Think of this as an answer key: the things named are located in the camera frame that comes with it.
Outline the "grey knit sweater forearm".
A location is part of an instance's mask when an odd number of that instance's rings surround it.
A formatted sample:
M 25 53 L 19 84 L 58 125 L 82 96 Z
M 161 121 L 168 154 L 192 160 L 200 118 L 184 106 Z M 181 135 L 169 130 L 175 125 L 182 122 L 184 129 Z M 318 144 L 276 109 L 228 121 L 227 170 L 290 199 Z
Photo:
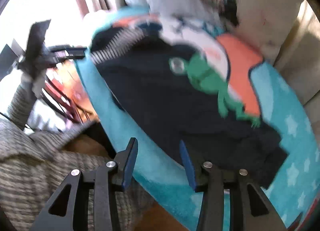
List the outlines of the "grey knit sweater forearm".
M 36 97 L 22 81 L 1 118 L 1 230 L 29 230 L 44 205 L 73 169 L 95 170 L 107 156 L 67 151 L 97 123 L 77 124 L 64 132 L 23 131 Z

